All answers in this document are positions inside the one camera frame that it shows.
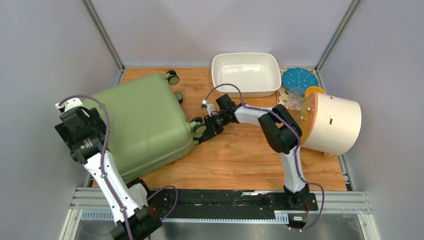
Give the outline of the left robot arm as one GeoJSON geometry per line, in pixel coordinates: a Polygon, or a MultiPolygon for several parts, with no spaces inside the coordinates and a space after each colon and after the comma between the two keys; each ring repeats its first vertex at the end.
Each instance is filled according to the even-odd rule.
{"type": "Polygon", "coordinates": [[[61,123],[55,126],[70,150],[71,158],[81,164],[97,182],[111,211],[114,240],[145,240],[162,226],[156,210],[150,206],[153,194],[146,183],[136,178],[125,183],[108,148],[110,120],[98,109],[70,96],[55,104],[61,123]]]}

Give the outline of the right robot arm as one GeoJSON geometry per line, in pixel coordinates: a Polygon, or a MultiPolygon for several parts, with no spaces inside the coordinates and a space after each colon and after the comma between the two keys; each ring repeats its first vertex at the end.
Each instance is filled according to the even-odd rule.
{"type": "Polygon", "coordinates": [[[293,210],[301,206],[310,207],[310,188],[306,182],[300,159],[300,137],[302,130],[289,111],[281,104],[275,107],[255,107],[236,104],[227,94],[216,100],[219,110],[203,100],[202,108],[208,111],[204,117],[195,117],[192,122],[194,140],[203,143],[224,131],[228,124],[251,124],[261,127],[268,145],[275,151],[282,164],[286,205],[293,210]]]}

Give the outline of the green hard-shell suitcase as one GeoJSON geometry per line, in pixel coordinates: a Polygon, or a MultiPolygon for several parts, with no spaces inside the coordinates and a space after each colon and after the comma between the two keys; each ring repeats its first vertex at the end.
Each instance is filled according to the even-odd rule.
{"type": "Polygon", "coordinates": [[[107,110],[107,146],[124,181],[184,157],[204,135],[202,117],[188,120],[181,107],[183,94],[171,88],[179,81],[169,70],[93,94],[107,110]]]}

